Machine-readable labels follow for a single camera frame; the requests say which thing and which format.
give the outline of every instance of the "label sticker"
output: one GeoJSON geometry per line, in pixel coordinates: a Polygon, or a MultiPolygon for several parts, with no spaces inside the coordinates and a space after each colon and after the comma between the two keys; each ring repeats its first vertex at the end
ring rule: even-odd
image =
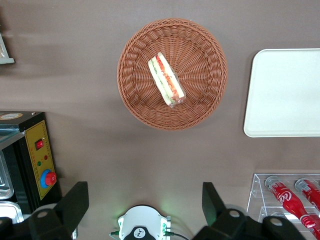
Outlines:
{"type": "Polygon", "coordinates": [[[11,119],[17,119],[22,117],[22,113],[8,113],[0,116],[0,120],[11,120],[11,119]]]}
{"type": "Polygon", "coordinates": [[[146,235],[146,232],[143,228],[139,227],[134,231],[133,235],[136,239],[142,239],[146,235]]]}

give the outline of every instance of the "sandwich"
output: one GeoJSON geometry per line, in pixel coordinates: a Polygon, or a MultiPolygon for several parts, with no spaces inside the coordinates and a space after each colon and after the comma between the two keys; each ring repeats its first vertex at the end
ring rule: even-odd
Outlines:
{"type": "Polygon", "coordinates": [[[181,87],[177,74],[170,67],[164,55],[159,52],[148,61],[148,66],[165,103],[171,108],[183,103],[186,92],[181,87]]]}

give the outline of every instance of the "blue button base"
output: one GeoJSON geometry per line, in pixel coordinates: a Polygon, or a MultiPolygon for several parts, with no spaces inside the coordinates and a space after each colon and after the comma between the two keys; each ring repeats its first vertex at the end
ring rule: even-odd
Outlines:
{"type": "Polygon", "coordinates": [[[46,189],[47,187],[49,187],[47,184],[46,184],[46,176],[48,173],[50,173],[51,170],[50,169],[47,169],[45,170],[42,175],[41,175],[41,178],[40,178],[40,185],[41,187],[43,187],[44,189],[46,189]]]}

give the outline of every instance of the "control panel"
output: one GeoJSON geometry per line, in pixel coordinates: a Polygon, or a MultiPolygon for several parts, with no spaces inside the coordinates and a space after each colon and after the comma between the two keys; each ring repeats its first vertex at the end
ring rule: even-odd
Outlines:
{"type": "Polygon", "coordinates": [[[25,139],[40,200],[42,200],[57,182],[45,121],[27,129],[25,139]]]}

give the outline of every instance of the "wicker basket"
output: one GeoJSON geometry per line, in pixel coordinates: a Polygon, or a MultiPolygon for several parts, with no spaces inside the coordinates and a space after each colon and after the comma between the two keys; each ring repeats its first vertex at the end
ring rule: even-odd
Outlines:
{"type": "Polygon", "coordinates": [[[221,101],[228,78],[218,43],[202,26],[168,18],[147,24],[126,44],[118,63],[117,83],[129,111],[162,130],[182,130],[205,120],[221,101]],[[170,108],[152,78],[148,60],[162,52],[186,92],[184,103],[170,108]]]}

